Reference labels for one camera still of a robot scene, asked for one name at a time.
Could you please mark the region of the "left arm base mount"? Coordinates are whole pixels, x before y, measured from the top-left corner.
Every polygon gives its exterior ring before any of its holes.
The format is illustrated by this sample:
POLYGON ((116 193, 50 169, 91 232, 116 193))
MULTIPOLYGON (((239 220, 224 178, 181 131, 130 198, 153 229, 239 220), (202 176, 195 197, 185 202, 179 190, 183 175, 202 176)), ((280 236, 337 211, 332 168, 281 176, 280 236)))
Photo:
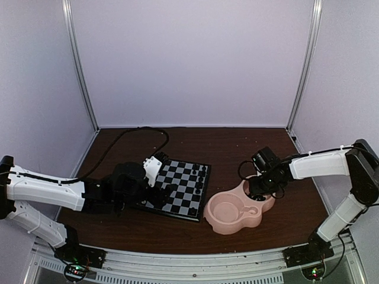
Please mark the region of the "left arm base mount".
POLYGON ((61 247, 54 250, 54 255, 68 264, 101 269, 105 261, 106 251, 85 246, 61 247))

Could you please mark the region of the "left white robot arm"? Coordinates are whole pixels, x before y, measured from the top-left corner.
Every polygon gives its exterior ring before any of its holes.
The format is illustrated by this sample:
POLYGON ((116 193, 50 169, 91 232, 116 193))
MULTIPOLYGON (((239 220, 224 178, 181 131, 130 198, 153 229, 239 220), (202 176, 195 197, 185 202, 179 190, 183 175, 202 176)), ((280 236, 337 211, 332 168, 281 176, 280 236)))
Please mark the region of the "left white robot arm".
POLYGON ((102 179, 64 179, 37 175, 14 164, 12 156, 1 159, 1 218, 19 223, 28 233, 48 242, 73 263, 85 258, 74 228, 57 223, 28 205, 29 201, 52 204, 86 214, 120 214, 128 205, 143 201, 164 206, 175 185, 159 188, 156 180, 164 162, 152 156, 143 164, 116 165, 102 179))

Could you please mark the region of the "black and white chessboard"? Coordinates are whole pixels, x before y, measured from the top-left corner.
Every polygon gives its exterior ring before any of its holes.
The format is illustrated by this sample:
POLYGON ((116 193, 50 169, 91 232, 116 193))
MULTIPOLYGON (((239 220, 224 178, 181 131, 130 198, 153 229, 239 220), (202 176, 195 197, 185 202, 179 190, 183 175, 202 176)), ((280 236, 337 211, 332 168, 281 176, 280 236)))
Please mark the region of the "black and white chessboard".
POLYGON ((200 222, 203 217, 205 205, 205 196, 210 178, 211 166, 209 164, 184 162, 180 160, 168 160, 163 169, 160 170, 155 185, 159 189, 164 189, 167 185, 174 187, 166 204, 159 208, 151 202, 146 201, 146 204, 135 204, 133 208, 147 211, 154 214, 170 216, 183 220, 200 222), (199 165, 196 175, 192 175, 194 164, 199 165), (201 193, 197 195, 195 189, 198 186, 199 173, 202 171, 202 166, 207 166, 204 180, 204 187, 201 193), (197 210, 196 215, 191 215, 191 208, 197 210))

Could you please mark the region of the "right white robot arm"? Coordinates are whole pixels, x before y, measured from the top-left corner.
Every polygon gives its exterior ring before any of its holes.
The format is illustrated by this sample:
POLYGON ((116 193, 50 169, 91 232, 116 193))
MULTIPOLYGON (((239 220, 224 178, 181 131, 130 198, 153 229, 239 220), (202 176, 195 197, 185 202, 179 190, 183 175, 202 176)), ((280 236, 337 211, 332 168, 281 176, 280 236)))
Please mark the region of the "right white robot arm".
POLYGON ((257 174, 247 179, 250 196, 272 196, 294 180, 321 176, 350 178, 352 187, 348 196, 315 229, 304 247, 304 257, 312 262, 326 252, 326 243, 378 201, 378 157, 364 139, 348 146, 284 159, 265 147, 252 157, 252 163, 257 174))

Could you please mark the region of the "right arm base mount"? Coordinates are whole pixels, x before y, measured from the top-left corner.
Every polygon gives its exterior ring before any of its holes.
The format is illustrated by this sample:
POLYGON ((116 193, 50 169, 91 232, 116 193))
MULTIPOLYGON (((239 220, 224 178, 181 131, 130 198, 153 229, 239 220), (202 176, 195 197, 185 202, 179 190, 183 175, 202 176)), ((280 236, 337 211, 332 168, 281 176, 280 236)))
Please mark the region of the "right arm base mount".
POLYGON ((320 262, 323 259, 335 255, 332 248, 312 250, 308 244, 286 248, 282 253, 287 267, 303 266, 305 264, 320 262))

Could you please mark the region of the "black king chess piece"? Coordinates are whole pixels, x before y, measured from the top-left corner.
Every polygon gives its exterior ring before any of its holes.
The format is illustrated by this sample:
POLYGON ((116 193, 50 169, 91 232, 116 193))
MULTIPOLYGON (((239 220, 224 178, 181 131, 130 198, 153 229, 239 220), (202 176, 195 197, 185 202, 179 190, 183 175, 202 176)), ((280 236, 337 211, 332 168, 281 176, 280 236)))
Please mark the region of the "black king chess piece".
POLYGON ((195 193, 197 195, 199 195, 201 193, 201 187, 200 186, 197 186, 196 189, 195 189, 195 193))

